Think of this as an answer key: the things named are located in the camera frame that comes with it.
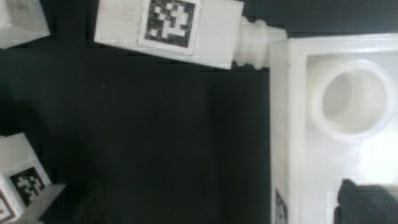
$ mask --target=white plastic part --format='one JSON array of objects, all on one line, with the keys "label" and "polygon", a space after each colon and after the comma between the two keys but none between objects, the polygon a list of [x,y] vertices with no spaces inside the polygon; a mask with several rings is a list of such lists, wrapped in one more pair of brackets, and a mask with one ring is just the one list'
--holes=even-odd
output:
[{"label": "white plastic part", "polygon": [[[19,134],[11,137],[0,138],[0,209],[10,213],[10,217],[3,217],[0,223],[4,220],[10,220],[10,218],[13,218],[10,221],[17,221],[27,211],[24,195],[17,189],[17,183],[13,182],[15,177],[29,176],[27,170],[35,170],[33,172],[36,173],[36,177],[33,177],[36,181],[35,188],[47,188],[52,181],[40,163],[27,137],[24,134]],[[35,195],[38,196],[38,192],[33,192],[33,201],[36,200]]]},{"label": "white plastic part", "polygon": [[242,17],[241,37],[235,50],[239,66],[251,64],[257,69],[271,67],[271,45],[287,40],[287,31],[269,27],[264,20],[255,23]]},{"label": "white plastic part", "polygon": [[51,35],[40,0],[0,0],[0,48]]},{"label": "white plastic part", "polygon": [[42,224],[43,223],[43,222],[40,222],[42,215],[47,212],[47,209],[54,203],[54,200],[59,197],[59,194],[61,194],[65,188],[66,188],[65,184],[54,184],[47,187],[33,205],[29,206],[29,209],[27,209],[20,219],[17,220],[17,222],[13,222],[15,224],[31,224],[31,223]]},{"label": "white plastic part", "polygon": [[273,45],[273,223],[335,223],[344,179],[398,184],[397,61],[398,34]]},{"label": "white plastic part", "polygon": [[287,32],[262,21],[251,24],[242,9],[235,0],[102,0],[95,40],[218,68],[237,60],[260,69]]}]

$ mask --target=white box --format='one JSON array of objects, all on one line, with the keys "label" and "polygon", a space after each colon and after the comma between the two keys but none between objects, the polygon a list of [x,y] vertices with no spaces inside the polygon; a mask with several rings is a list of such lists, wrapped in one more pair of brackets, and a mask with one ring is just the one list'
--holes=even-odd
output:
[{"label": "white box", "polygon": [[344,179],[398,184],[398,34],[271,52],[273,223],[333,224]]},{"label": "white box", "polygon": [[40,0],[0,0],[0,48],[51,35]]},{"label": "white box", "polygon": [[0,218],[17,221],[29,205],[52,184],[47,171],[31,147],[27,137],[19,134],[0,138],[0,206],[13,216]]},{"label": "white box", "polygon": [[196,5],[191,5],[194,9],[189,13],[189,16],[193,16],[189,45],[187,47],[177,47],[175,43],[168,44],[162,41],[145,39],[146,33],[152,34],[152,30],[146,30],[148,15],[152,13],[159,17],[164,15],[162,13],[157,14],[157,8],[148,7],[150,3],[157,5],[157,2],[159,0],[102,0],[95,41],[155,56],[230,69],[244,3],[235,0],[171,1],[178,4]]}]

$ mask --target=black background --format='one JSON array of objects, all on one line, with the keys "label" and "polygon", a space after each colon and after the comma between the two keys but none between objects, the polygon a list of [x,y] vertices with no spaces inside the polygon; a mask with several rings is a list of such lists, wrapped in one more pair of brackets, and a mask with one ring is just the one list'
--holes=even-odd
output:
[{"label": "black background", "polygon": [[[47,223],[98,188],[118,224],[269,223],[269,70],[95,44],[98,0],[42,2],[52,36],[0,51],[0,131],[70,183]],[[257,0],[244,15],[290,37],[398,32],[388,0]]]}]

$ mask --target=white cylindrical hole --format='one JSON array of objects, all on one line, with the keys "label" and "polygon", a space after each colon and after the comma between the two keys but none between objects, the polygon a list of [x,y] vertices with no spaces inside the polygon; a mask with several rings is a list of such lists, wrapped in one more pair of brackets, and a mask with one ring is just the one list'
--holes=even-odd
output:
[{"label": "white cylindrical hole", "polygon": [[388,124],[395,89],[383,67],[369,60],[333,59],[310,67],[310,115],[328,135],[370,137]]}]

